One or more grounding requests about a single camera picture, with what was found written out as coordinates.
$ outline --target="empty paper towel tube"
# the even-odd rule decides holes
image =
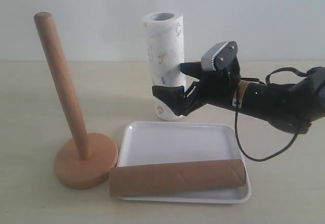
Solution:
[[[240,159],[115,167],[111,197],[171,194],[219,187],[242,187],[246,170]]]

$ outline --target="wooden dowel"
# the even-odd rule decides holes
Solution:
[[[54,85],[81,159],[90,157],[87,131],[61,41],[50,13],[34,16]]]

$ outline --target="tray rim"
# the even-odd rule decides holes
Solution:
[[[214,122],[186,122],[186,121],[148,121],[148,120],[138,120],[133,121],[129,123],[123,132],[123,138],[120,146],[120,153],[123,152],[123,149],[125,147],[125,138],[126,134],[129,133],[130,130],[132,130],[133,126],[140,123],[147,123],[147,124],[179,124],[179,125],[191,125],[193,127],[199,127],[200,125],[206,125],[206,126],[222,126],[222,127],[228,127],[235,135],[235,129],[226,123],[214,123]],[[222,199],[197,199],[197,198],[183,198],[181,201],[179,200],[180,197],[118,197],[122,200],[128,200],[128,201],[149,201],[149,202],[171,202],[171,203],[202,203],[202,204],[241,204],[247,202],[251,197],[251,185],[250,180],[247,172],[247,167],[244,159],[243,153],[239,150],[240,154],[240,160],[243,162],[243,165],[245,167],[246,171],[246,184],[247,184],[247,194],[241,198],[241,199],[233,199],[233,200],[222,200]],[[118,157],[118,161],[116,163],[116,167],[121,167],[120,165],[120,154]]]

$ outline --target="robotic arm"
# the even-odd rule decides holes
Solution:
[[[185,91],[184,86],[153,86],[152,93],[175,115],[187,116],[210,104],[236,112],[235,133],[238,145],[238,113],[267,121],[273,127],[294,134],[285,149],[264,159],[266,161],[288,149],[298,134],[306,134],[311,123],[325,116],[325,67],[315,67],[306,73],[295,68],[280,68],[266,77],[266,83],[255,78],[242,78],[237,59],[236,42],[218,43],[208,50],[201,62],[180,65],[182,73],[198,81]],[[270,83],[274,73],[290,71],[304,79],[297,84]]]

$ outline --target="wooden paper towel holder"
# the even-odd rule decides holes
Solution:
[[[73,189],[95,187],[108,179],[110,169],[116,165],[117,145],[106,135],[87,133],[52,15],[39,12],[34,16],[34,22],[73,137],[56,155],[55,174],[63,185]]]

